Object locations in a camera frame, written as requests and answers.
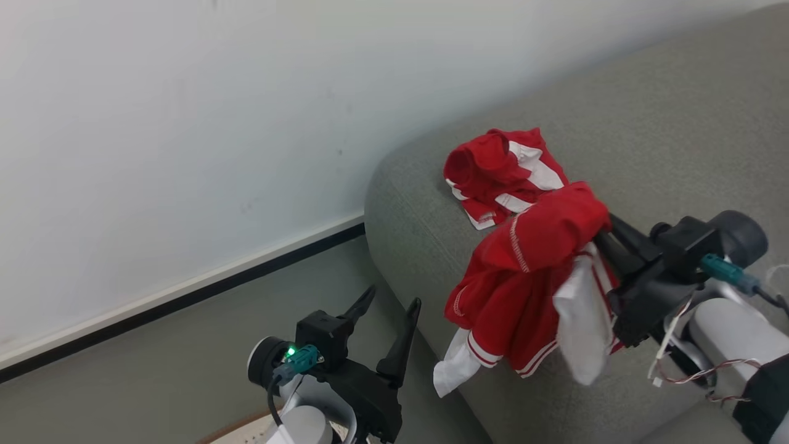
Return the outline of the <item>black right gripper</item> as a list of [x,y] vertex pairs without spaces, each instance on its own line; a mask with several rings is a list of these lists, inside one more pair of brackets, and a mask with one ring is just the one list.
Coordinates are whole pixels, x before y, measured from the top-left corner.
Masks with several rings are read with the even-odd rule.
[[594,244],[619,280],[608,291],[615,337],[624,347],[636,347],[692,298],[700,282],[696,275],[687,279],[669,270],[659,247],[637,228],[613,213],[610,220],[611,231],[600,231]]

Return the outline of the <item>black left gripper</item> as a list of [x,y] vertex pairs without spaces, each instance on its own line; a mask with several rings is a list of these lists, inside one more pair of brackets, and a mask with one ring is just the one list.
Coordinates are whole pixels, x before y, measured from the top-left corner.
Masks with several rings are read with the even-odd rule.
[[[367,313],[377,294],[371,285],[341,316],[343,328],[354,328]],[[346,360],[340,368],[325,374],[322,379],[346,402],[353,411],[356,421],[355,432],[349,436],[352,444],[366,441],[369,436],[378,438],[383,444],[392,444],[403,426],[402,406],[398,402],[398,390],[402,388],[412,340],[417,331],[422,312],[422,300],[414,298],[404,318],[404,329],[398,334],[377,370]]]

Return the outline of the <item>red white striped garment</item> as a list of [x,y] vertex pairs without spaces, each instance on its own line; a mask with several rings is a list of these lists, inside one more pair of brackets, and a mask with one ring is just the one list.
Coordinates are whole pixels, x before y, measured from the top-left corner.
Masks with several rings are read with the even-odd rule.
[[607,298],[619,281],[594,245],[609,229],[608,208],[575,182],[487,235],[446,302],[457,331],[433,370],[437,394],[501,360],[532,376],[555,350],[576,382],[592,384],[621,346]]
[[477,231],[524,213],[538,197],[569,185],[539,128],[486,134],[457,146],[443,177]]

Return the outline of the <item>grey fabric sofa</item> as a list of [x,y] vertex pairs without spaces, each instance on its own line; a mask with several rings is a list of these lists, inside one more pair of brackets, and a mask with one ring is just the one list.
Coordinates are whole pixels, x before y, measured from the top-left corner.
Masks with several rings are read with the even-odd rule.
[[[573,180],[639,230],[683,216],[746,213],[767,232],[759,275],[789,264],[789,2],[701,27],[426,135],[385,158],[364,205],[372,259],[437,356],[443,315],[484,231],[443,179],[451,149],[498,128],[538,127]],[[555,351],[522,379],[507,363],[446,399],[464,400],[492,444],[746,444],[690,385],[653,386],[654,341],[618,352],[592,386]]]

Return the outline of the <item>black wall baseboard strip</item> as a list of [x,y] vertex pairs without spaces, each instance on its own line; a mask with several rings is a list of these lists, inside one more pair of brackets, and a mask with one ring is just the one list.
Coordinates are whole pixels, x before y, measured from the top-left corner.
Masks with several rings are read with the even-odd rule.
[[341,245],[344,244],[344,242],[357,239],[363,236],[364,233],[366,233],[366,229],[363,223],[353,224],[349,228],[341,230],[336,234],[325,236],[323,239],[304,245],[304,247],[300,247],[276,258],[263,261],[260,265],[248,267],[211,284],[200,285],[197,289],[186,292],[177,298],[158,303],[152,308],[142,310],[140,313],[132,316],[127,316],[120,321],[113,321],[109,326],[102,327],[101,329],[95,328],[87,334],[81,334],[76,339],[65,342],[64,345],[56,346],[36,356],[22,360],[19,363],[14,363],[13,365],[2,368],[0,370],[0,384],[12,381],[12,379],[16,379],[20,376],[25,376],[25,374],[39,370],[43,368],[43,366],[73,356],[78,352],[99,345],[119,335],[134,331],[141,326],[152,323],[152,321],[165,318],[179,310],[185,310],[187,307],[194,306],[195,304],[201,303],[223,292],[227,292],[228,290],[236,289],[236,287],[247,284],[262,276],[267,276],[280,269],[285,269],[285,267],[294,265],[299,261],[332,249],[336,247],[336,245]]

